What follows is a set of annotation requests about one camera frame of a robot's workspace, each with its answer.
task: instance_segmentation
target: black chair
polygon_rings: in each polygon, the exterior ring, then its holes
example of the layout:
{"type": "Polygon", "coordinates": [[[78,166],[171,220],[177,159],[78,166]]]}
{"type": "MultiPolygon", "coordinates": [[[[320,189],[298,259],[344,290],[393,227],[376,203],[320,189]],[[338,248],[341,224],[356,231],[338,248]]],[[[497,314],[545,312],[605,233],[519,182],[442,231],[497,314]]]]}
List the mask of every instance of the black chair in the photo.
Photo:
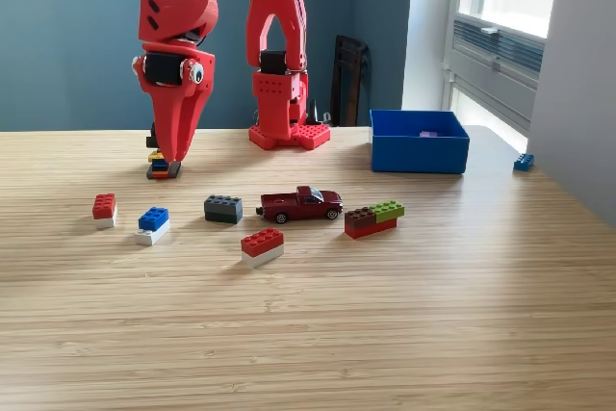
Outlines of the black chair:
{"type": "Polygon", "coordinates": [[[350,77],[345,126],[357,126],[359,96],[364,71],[368,68],[368,57],[368,45],[361,40],[345,36],[336,37],[336,54],[334,56],[334,75],[330,103],[331,125],[333,127],[340,127],[343,119],[343,77],[345,75],[350,77]]]}

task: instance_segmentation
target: toy car window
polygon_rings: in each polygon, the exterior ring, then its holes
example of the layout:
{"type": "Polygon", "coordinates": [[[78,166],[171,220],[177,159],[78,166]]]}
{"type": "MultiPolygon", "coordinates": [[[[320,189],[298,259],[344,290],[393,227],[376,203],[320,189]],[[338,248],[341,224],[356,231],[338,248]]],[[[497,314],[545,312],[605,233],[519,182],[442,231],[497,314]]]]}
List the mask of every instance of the toy car window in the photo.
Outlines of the toy car window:
{"type": "Polygon", "coordinates": [[[312,196],[314,196],[320,202],[324,202],[323,195],[321,194],[321,192],[319,190],[317,190],[315,188],[311,188],[310,189],[310,193],[311,193],[312,196]]]}

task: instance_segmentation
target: pickup truck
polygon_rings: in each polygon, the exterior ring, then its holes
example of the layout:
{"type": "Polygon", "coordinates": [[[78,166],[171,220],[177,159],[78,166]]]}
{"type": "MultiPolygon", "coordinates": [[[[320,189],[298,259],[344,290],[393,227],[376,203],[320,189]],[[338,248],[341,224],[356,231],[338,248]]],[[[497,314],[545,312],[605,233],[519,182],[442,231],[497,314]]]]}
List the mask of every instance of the pickup truck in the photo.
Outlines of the pickup truck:
{"type": "Polygon", "coordinates": [[[343,200],[334,192],[320,192],[316,188],[297,187],[295,193],[264,194],[257,215],[278,223],[306,218],[335,219],[343,211],[343,200]]]}

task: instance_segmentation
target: blue wall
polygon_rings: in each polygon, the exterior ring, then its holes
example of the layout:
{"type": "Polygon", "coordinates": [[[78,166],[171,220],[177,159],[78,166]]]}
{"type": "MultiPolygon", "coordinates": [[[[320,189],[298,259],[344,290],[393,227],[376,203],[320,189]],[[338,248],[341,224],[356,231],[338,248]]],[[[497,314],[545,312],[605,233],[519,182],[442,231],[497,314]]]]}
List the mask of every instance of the blue wall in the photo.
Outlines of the blue wall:
{"type": "MultiPolygon", "coordinates": [[[[305,0],[311,97],[329,105],[337,34],[372,50],[372,106],[399,108],[408,0],[305,0]]],[[[245,60],[249,0],[219,0],[203,50],[217,56],[201,127],[247,127],[256,101],[245,60]]],[[[0,0],[0,130],[142,129],[149,96],[130,69],[140,55],[139,0],[0,0]]],[[[279,28],[270,34],[282,43],[279,28]]]]}
{"type": "Polygon", "coordinates": [[[362,95],[359,124],[368,107],[399,110],[402,105],[410,0],[353,0],[353,34],[370,48],[372,69],[362,95]]]}

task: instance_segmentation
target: blue plastic bin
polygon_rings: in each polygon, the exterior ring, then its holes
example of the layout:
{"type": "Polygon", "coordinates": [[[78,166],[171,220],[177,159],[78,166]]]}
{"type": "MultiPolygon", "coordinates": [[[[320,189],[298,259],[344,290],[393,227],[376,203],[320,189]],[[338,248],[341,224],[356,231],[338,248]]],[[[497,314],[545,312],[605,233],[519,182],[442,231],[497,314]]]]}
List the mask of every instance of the blue plastic bin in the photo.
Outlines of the blue plastic bin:
{"type": "Polygon", "coordinates": [[[471,139],[449,111],[371,110],[372,170],[464,173],[471,139]],[[421,132],[437,132],[422,138],[421,132]]]}

